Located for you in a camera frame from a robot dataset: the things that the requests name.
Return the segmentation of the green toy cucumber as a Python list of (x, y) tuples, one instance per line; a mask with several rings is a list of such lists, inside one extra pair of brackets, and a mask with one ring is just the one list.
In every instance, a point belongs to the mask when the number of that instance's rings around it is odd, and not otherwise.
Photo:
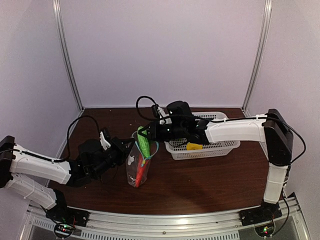
[(150, 154), (150, 144), (149, 140), (140, 134), (140, 130), (142, 130), (144, 127), (139, 126), (137, 129), (137, 142), (139, 145), (139, 149), (145, 159), (149, 158), (151, 156)]

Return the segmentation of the clear zip top bag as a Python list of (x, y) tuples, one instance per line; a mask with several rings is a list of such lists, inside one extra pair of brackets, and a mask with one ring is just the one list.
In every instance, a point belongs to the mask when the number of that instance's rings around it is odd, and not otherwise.
[(145, 150), (141, 150), (138, 132), (135, 131), (131, 137), (134, 138), (134, 145), (125, 161), (127, 182), (134, 188), (139, 188), (147, 180), (151, 159), (159, 150), (159, 143), (148, 141), (148, 156)]

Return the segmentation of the red toy carrot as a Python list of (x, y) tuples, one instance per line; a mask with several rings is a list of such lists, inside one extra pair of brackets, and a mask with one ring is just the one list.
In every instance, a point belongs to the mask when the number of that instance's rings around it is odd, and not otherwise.
[(135, 178), (135, 187), (138, 188), (140, 186), (142, 177), (143, 177), (143, 172), (144, 172), (144, 167), (145, 167), (145, 160), (144, 156), (140, 154), (138, 156), (138, 166), (137, 166), (137, 171), (136, 171), (136, 178)]

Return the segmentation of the yellow toy lemon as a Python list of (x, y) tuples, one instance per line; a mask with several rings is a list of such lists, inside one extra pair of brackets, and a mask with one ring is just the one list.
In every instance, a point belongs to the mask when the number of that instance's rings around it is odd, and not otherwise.
[(187, 143), (186, 150), (187, 151), (196, 151), (196, 150), (202, 150), (203, 145), (202, 144), (196, 144), (196, 143)]

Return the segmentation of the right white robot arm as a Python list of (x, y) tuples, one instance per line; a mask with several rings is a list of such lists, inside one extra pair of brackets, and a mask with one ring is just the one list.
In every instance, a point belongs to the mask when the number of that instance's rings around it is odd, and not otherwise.
[(265, 143), (269, 170), (263, 205), (256, 210), (259, 220), (268, 220), (275, 212), (289, 167), (292, 164), (293, 131), (276, 109), (266, 114), (242, 118), (208, 119), (192, 113), (187, 102), (178, 100), (166, 106), (163, 113), (157, 104), (152, 106), (154, 118), (138, 130), (138, 134), (155, 142), (186, 139), (198, 145), (225, 141)]

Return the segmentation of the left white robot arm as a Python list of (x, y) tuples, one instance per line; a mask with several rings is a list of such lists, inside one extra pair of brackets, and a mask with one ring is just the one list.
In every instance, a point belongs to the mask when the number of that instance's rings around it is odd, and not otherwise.
[(89, 139), (79, 145), (75, 160), (57, 159), (29, 151), (8, 135), (0, 141), (0, 186), (12, 189), (53, 213), (61, 222), (67, 222), (72, 218), (72, 211), (67, 207), (64, 194), (29, 176), (68, 187), (82, 187), (98, 180), (107, 170), (122, 165), (134, 144), (133, 138), (105, 140), (102, 136), (99, 140)]

